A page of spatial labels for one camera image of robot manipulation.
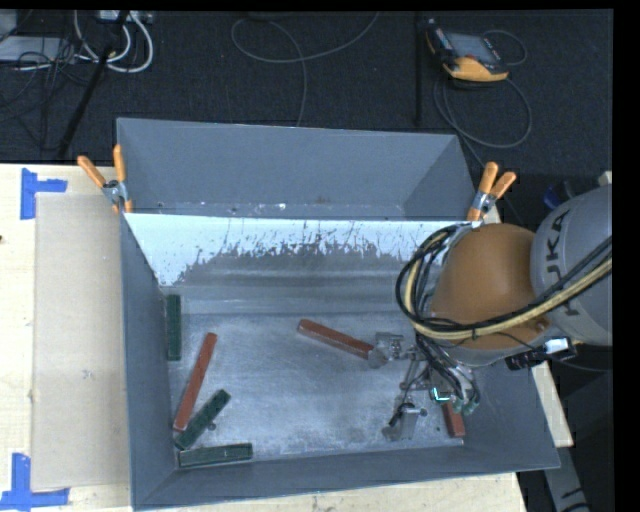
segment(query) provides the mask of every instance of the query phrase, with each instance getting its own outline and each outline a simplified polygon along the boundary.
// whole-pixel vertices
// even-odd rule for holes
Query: white cable
[[[36,71],[38,69],[48,69],[51,67],[51,63],[47,63],[47,64],[37,64],[35,66],[22,66],[22,67],[16,67],[13,68],[16,71]]]
[[[354,37],[353,39],[351,39],[351,41],[348,41],[344,44],[341,44],[340,46],[337,46],[335,48],[331,48],[330,50],[324,51],[324,52],[320,52],[320,53],[315,53],[313,55],[302,55],[299,56],[295,59],[267,59],[265,57],[261,57],[260,55],[256,55],[255,53],[251,53],[248,50],[245,50],[240,43],[238,43],[238,40],[236,39],[236,28],[238,28],[238,26],[241,23],[244,23],[246,20],[244,18],[239,19],[238,21],[236,21],[233,26],[231,27],[231,40],[233,41],[233,44],[235,45],[235,47],[240,50],[242,53],[244,53],[247,57],[251,57],[252,59],[255,60],[259,60],[261,62],[267,62],[269,64],[292,64],[294,62],[301,62],[301,61],[309,61],[309,60],[313,60],[313,59],[318,59],[320,57],[326,57],[327,55],[331,55],[332,53],[336,53],[339,52],[341,50],[344,50],[345,48],[348,48],[349,46],[351,46],[352,44],[356,43],[357,41],[359,41],[360,39],[362,39],[365,34],[367,32],[369,32],[369,30],[371,29],[371,27],[373,26],[373,24],[376,22],[376,20],[378,19],[378,17],[380,16],[380,11],[377,11],[375,13],[375,15],[373,16],[373,18],[371,19],[371,21],[369,22],[369,24],[362,30],[362,32],[360,32],[356,37]]]
[[[78,37],[82,41],[82,47],[92,57],[90,60],[92,60],[93,62],[98,62],[99,61],[98,55],[93,50],[91,50],[89,45],[86,44],[86,42],[83,39],[82,32],[80,31],[80,27],[78,25],[77,13],[78,13],[78,11],[75,10],[74,11],[74,24],[75,24],[75,28],[76,28],[76,34],[78,35]],[[127,27],[123,26],[122,28],[123,28],[125,36],[127,38],[127,46],[126,46],[125,50],[120,55],[117,55],[117,56],[112,57],[111,59],[107,60],[107,67],[109,69],[111,69],[112,71],[117,71],[118,73],[140,73],[141,71],[144,71],[145,69],[147,69],[151,65],[151,62],[153,61],[153,52],[154,52],[154,50],[153,50],[153,40],[151,39],[151,34],[149,34],[149,31],[144,26],[144,24],[140,21],[140,18],[136,13],[130,13],[129,16],[131,17],[133,22],[138,26],[138,28],[140,29],[140,31],[143,33],[143,35],[145,37],[145,40],[146,40],[146,43],[147,43],[147,47],[148,47],[148,55],[147,55],[147,59],[145,60],[145,62],[142,65],[140,65],[138,67],[135,67],[135,68],[119,67],[119,66],[115,66],[114,64],[112,64],[112,62],[115,62],[116,60],[120,60],[123,57],[125,57],[127,55],[127,53],[129,52],[129,50],[131,49],[131,35],[129,34],[129,30],[127,29]],[[88,59],[86,56],[83,56],[83,55],[77,55],[77,57],[83,58],[85,60]]]
[[[81,54],[76,54],[76,57],[78,59],[82,59],[82,60],[89,60],[92,62],[98,62],[100,60],[100,57],[91,49],[91,47],[87,44],[87,42],[84,40],[84,36],[82,35],[82,31],[80,30],[80,25],[78,24],[78,10],[74,9],[73,11],[73,25],[76,31],[76,35],[78,36],[78,39],[80,39],[80,41],[82,42],[82,48],[89,54],[89,57],[87,57],[86,55],[81,55]],[[127,54],[129,53],[129,50],[131,49],[131,34],[129,33],[129,29],[125,26],[122,27],[123,31],[124,31],[124,35],[125,38],[127,40],[127,44],[125,46],[125,49],[122,50],[122,53],[120,53],[120,55],[116,55],[114,57],[111,57],[110,59],[107,59],[107,63],[110,62],[116,62],[124,57],[127,56]]]

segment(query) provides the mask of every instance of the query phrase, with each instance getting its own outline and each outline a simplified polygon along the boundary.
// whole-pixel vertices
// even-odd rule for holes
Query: red stick
[[[322,341],[332,347],[339,348],[345,352],[367,359],[369,352],[373,349],[373,345],[365,343],[362,340],[358,340],[344,334],[342,332],[334,331],[324,325],[317,324],[311,320],[302,319],[298,324],[298,332],[309,336],[318,341]]]
[[[191,378],[189,379],[187,389],[182,397],[182,403],[178,409],[176,419],[173,422],[173,430],[182,432],[187,428],[187,424],[191,418],[191,413],[193,412],[193,406],[198,398],[198,393],[200,392],[200,387],[202,386],[202,381],[204,380],[204,375],[207,372],[209,361],[213,355],[213,348],[217,341],[218,336],[210,332],[202,342],[200,354],[198,355],[196,364],[191,372]]]
[[[447,431],[451,437],[464,437],[466,430],[462,416],[457,412],[453,412],[450,402],[445,402],[442,406],[444,421],[447,424]]]

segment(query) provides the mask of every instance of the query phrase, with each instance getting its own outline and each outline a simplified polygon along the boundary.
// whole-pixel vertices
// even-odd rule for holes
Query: yellow cable
[[[416,261],[411,267],[411,270],[407,277],[405,290],[404,290],[404,297],[403,297],[404,305],[411,314],[414,314],[414,311],[411,306],[411,288],[413,287],[413,281],[415,281],[416,276],[418,274],[419,264],[420,264],[420,261]],[[413,320],[411,320],[411,324],[413,325],[414,329],[424,334],[425,336],[429,336],[431,338],[444,339],[444,340],[459,340],[463,338],[485,336],[487,334],[493,334],[495,332],[504,331],[506,329],[509,329],[510,327],[520,325],[524,322],[527,322],[528,320],[531,320],[532,318],[536,318],[540,315],[543,315],[547,311],[552,310],[553,308],[557,307],[559,304],[561,304],[565,300],[570,299],[574,295],[577,295],[582,290],[584,290],[585,288],[587,288],[588,286],[596,282],[598,279],[605,276],[607,272],[611,270],[611,268],[612,268],[612,260],[611,260],[611,257],[609,257],[606,260],[604,260],[602,263],[600,263],[597,267],[595,267],[593,270],[591,270],[589,273],[585,274],[580,280],[576,281],[574,284],[572,284],[568,288],[565,288],[564,290],[556,293],[555,295],[553,295],[552,297],[544,301],[542,304],[536,306],[535,308],[525,313],[522,313],[521,315],[515,316],[513,318],[510,318],[509,320],[505,320],[503,322],[490,325],[487,327],[479,327],[478,329],[466,329],[462,331],[442,332],[442,331],[437,331],[437,330],[433,330],[428,327],[425,327],[424,325],[419,324]]]

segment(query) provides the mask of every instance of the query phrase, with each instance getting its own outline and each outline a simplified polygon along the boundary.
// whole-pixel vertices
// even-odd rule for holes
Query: orange clamp
[[[498,164],[495,162],[487,162],[478,185],[478,191],[473,198],[473,203],[467,212],[468,221],[476,221],[482,219],[486,213],[493,207],[495,202],[500,199],[509,187],[516,181],[516,173],[505,172],[496,181],[498,176]]]
[[[107,180],[94,165],[94,163],[86,156],[80,155],[77,158],[77,162],[78,165],[84,170],[84,172],[87,173],[87,176],[89,176],[91,181],[93,181],[98,187],[100,187],[103,192],[105,192],[105,188],[107,188],[109,191],[114,193],[113,196],[110,196],[107,192],[105,192],[105,195],[107,197],[110,197],[113,201],[112,208],[114,212],[118,213],[120,211],[118,202],[119,198],[122,198],[124,201],[125,212],[133,211],[133,201],[129,199],[125,185],[127,173],[124,166],[124,159],[122,157],[122,148],[120,144],[116,144],[113,148],[113,164],[116,170],[117,184],[114,184],[114,182],[110,182],[109,186],[105,187],[105,185],[107,184]]]

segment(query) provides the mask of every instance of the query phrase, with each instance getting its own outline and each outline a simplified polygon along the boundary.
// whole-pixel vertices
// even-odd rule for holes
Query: bin floor
[[[427,409],[413,439],[381,433],[393,414],[409,360],[372,369],[367,361],[297,333],[301,316],[185,314],[183,352],[169,363],[175,414],[208,332],[218,335],[194,413],[219,389],[231,400],[192,448],[251,442],[254,459],[459,445],[449,438],[440,407],[412,392]],[[413,332],[398,314],[308,316],[374,344],[376,332]]]

